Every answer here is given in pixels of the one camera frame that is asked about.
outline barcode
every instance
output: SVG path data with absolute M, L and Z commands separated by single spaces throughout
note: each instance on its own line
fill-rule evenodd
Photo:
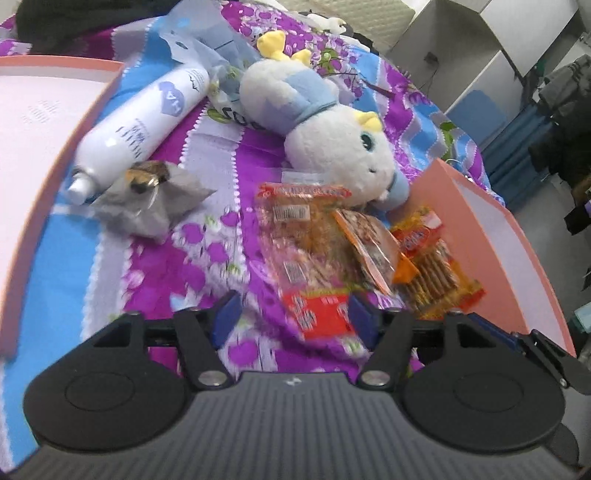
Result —
M 285 269 L 287 278 L 292 285 L 306 283 L 306 276 L 304 275 L 304 271 L 301 269 L 301 266 L 298 263 L 284 262 L 283 268 Z
M 310 206 L 285 205 L 273 207 L 273 215 L 275 216 L 276 222 L 285 222 L 286 220 L 310 221 Z
M 296 314 L 295 319 L 302 330 L 312 330 L 316 325 L 316 315 L 310 310 Z

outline cable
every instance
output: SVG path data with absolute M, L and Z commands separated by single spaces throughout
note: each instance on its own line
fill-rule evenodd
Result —
M 422 88 L 426 84 L 429 84 L 429 87 L 427 88 L 427 93 L 425 93 L 426 96 L 429 96 L 429 91 L 431 91 L 431 87 L 433 86 L 433 80 L 435 79 L 435 75 L 437 75 L 437 72 L 438 71 L 439 71 L 439 64 L 437 64 L 437 68 L 435 69 L 435 71 L 433 72 L 433 74 L 431 74 L 431 76 L 429 77 L 429 79 L 418 88 L 419 90 L 422 90 Z

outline white stuffed animal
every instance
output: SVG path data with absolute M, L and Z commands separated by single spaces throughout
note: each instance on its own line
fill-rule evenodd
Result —
M 260 36 L 264 60 L 251 65 L 241 81 L 246 114 L 285 136 L 285 154 L 294 169 L 322 173 L 349 189 L 351 205 L 377 200 L 390 210 L 408 198 L 408 181 L 396 163 L 375 112 L 338 103 L 332 82 L 310 68 L 311 52 L 283 53 L 285 33 Z

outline white cabinet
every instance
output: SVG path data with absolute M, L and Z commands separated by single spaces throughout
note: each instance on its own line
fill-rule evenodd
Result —
M 522 92 L 515 72 L 531 70 L 577 9 L 577 0 L 430 0 L 386 58 L 442 111 L 481 90 L 511 121 Z
M 525 75 L 578 8 L 576 0 L 491 0 L 480 15 Z
M 457 4 L 463 5 L 470 10 L 474 10 L 477 14 L 484 10 L 490 0 L 451 0 Z
M 496 131 L 490 132 L 486 140 L 478 145 L 484 149 L 519 115 L 523 86 L 503 52 L 499 51 L 445 113 L 451 112 L 468 94 L 476 90 L 490 98 L 505 117 L 505 122 Z M 487 115 L 487 112 L 481 111 L 476 114 Z M 460 127 L 464 128 L 468 134 L 471 133 L 470 125 L 460 125 Z

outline blanket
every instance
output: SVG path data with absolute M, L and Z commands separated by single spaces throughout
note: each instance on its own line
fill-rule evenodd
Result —
M 395 159 L 410 182 L 434 159 L 455 159 L 458 168 L 494 195 L 475 143 L 383 59 L 313 31 L 271 7 L 222 0 L 220 8 L 230 25 L 253 44 L 265 31 L 281 28 L 288 33 L 286 50 L 310 48 L 317 71 L 342 75 L 355 95 L 353 105 L 377 111 L 384 119 Z M 176 65 L 158 35 L 161 22 L 150 18 L 86 35 L 64 52 L 125 63 L 119 90 L 101 118 Z M 11 20 L 3 27 L 10 28 Z M 0 54 L 26 54 L 27 49 L 14 40 L 0 40 Z M 282 138 L 230 122 L 204 100 L 153 158 L 181 164 L 216 193 L 163 244 L 156 244 L 117 236 L 92 218 L 87 206 L 70 206 L 63 194 L 64 180 L 31 268 L 18 356 L 0 364 L 4 471 L 35 448 L 22 412 L 28 383 L 125 310 L 140 310 L 147 319 L 170 317 L 189 306 L 207 308 L 233 288 L 242 295 L 244 311 L 219 351 L 232 374 L 342 371 L 354 380 L 367 358 L 355 337 L 303 342 L 286 318 L 268 274 L 253 199 L 261 182 L 281 178 Z M 395 302 L 379 295 L 373 300 L 382 308 Z M 151 355 L 176 368 L 175 350 L 155 349 Z

